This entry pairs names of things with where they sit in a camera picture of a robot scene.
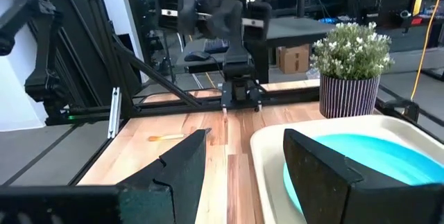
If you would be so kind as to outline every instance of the white plastic tub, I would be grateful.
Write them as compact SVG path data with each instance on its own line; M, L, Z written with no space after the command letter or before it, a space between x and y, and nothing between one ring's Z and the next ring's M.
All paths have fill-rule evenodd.
M308 137L341 133L377 137L416 150L444 164L444 145L410 123L392 117L371 115L262 128L251 137L250 145L266 224L305 223L284 188L283 136L286 128L293 128Z

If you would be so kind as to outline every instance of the wooden table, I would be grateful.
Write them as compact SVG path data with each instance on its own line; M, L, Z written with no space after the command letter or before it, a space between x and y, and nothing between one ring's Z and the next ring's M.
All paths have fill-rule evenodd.
M267 90L312 87L318 80L269 84ZM213 91L196 96L215 96ZM151 96L147 102L174 100L171 94ZM177 114L131 119L79 184L116 184L142 169L180 140L150 142L150 136L189 134L212 128L207 136L205 179L196 223L263 223L262 209L250 150L251 135L265 127L322 119L318 103L264 107L261 112L229 111Z

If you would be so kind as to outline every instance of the black bracket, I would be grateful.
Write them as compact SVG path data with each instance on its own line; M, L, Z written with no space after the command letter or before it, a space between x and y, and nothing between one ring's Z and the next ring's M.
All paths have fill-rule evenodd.
M384 103L382 107L385 107L385 108L388 108L391 110L394 110L396 108L402 108L402 109L404 109L404 112L402 113L403 115L405 115L406 117L408 117L412 121L415 121L416 123L418 122L420 108L419 108L419 105L415 102L412 102L412 101L404 99L404 98L403 99L395 99L395 100L388 101L388 102Z

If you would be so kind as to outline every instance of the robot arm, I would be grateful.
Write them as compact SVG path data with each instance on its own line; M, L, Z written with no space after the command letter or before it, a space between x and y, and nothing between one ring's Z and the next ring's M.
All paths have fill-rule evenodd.
M15 0L0 16L0 55L9 55L15 45L17 32L30 20L38 28L35 69L26 79L25 91L36 102L44 102L48 115L60 114L66 91L54 71L56 39L62 15L46 1Z
M245 0L157 0L160 28L193 35L197 29L207 38L228 40L223 73L222 108L252 104L260 109L261 94L255 82L255 67L244 42L265 44L271 7L264 2Z

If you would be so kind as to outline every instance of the green leaves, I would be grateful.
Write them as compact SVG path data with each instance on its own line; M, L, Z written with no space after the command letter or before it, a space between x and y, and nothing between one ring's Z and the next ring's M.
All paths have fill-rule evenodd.
M374 78L393 64L391 40L375 32L375 24L337 24L327 37L314 43L312 66L338 79Z

